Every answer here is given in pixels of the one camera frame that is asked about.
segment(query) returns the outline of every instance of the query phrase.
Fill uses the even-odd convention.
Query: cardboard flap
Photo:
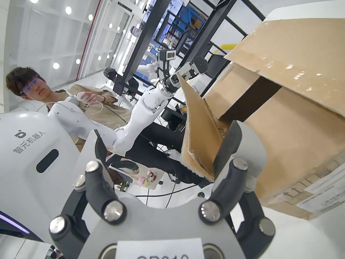
[[[188,131],[185,133],[185,139],[187,137],[188,140],[185,143],[188,142],[188,152],[196,163],[213,176],[213,161],[222,143],[222,136],[205,101],[179,74],[177,76],[187,105]]]
[[[227,59],[345,116],[345,19],[264,21]]]

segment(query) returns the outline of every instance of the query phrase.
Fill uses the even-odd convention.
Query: label sticker
[[[326,209],[338,206],[342,202],[345,202],[345,176],[298,203],[297,206],[312,213],[321,213]]]
[[[201,238],[119,241],[115,259],[200,259]]]
[[[304,191],[317,194],[319,191],[326,189],[329,185],[333,184],[335,181],[338,181],[340,178],[345,176],[345,163],[340,165],[337,169],[332,171],[329,175],[324,176],[320,180],[316,181],[314,184],[311,184],[309,187],[306,187]]]

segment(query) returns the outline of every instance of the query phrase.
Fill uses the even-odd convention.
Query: white robot body
[[[3,114],[0,131],[1,211],[51,243],[47,226],[73,190],[68,171],[79,151],[58,123],[40,113]]]

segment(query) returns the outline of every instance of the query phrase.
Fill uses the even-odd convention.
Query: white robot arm
[[[54,104],[48,116],[59,122],[68,134],[73,137],[86,139],[92,130],[97,129],[107,148],[113,148],[117,154],[125,155],[132,148],[134,141],[143,129],[154,122],[180,87],[176,73],[170,76],[169,65],[165,68],[165,62],[169,63],[169,60],[175,59],[175,57],[175,50],[160,51],[159,58],[163,61],[164,79],[158,83],[157,87],[147,88],[134,105],[128,123],[116,131],[90,121],[74,104],[73,99],[59,101]],[[186,63],[179,68],[177,73],[188,80],[197,74],[204,73],[206,69],[206,61],[198,57],[194,60],[194,63]]]

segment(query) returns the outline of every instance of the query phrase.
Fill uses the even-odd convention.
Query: metal screw head
[[[220,210],[217,204],[212,201],[204,202],[201,205],[201,213],[203,217],[211,222],[215,222],[220,218]]]
[[[234,159],[233,164],[237,169],[240,169],[242,171],[245,171],[248,169],[247,162],[245,160],[243,160],[242,158]]]
[[[261,232],[267,236],[273,236],[276,233],[276,227],[274,226],[273,222],[266,217],[260,221],[259,228]]]
[[[73,183],[75,189],[80,189],[85,186],[85,175],[79,175]]]
[[[54,218],[49,225],[49,230],[53,234],[60,233],[64,230],[66,221],[63,217],[59,216]]]
[[[116,221],[123,214],[123,206],[119,201],[112,201],[107,204],[104,210],[104,218],[107,221]]]
[[[86,164],[85,171],[91,173],[93,171],[96,171],[98,167],[99,163],[97,161],[92,160],[88,164]]]

